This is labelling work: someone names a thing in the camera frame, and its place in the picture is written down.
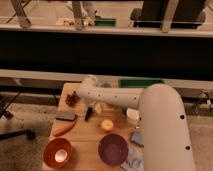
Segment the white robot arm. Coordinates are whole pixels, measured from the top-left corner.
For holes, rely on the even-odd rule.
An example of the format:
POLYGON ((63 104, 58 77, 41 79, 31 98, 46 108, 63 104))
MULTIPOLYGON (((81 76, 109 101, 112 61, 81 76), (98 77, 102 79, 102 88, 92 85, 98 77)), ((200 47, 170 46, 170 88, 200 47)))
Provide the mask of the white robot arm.
POLYGON ((181 96, 163 83, 147 88, 102 88, 88 75, 76 89, 86 102, 100 101, 139 111, 144 171, 196 171, 181 96))

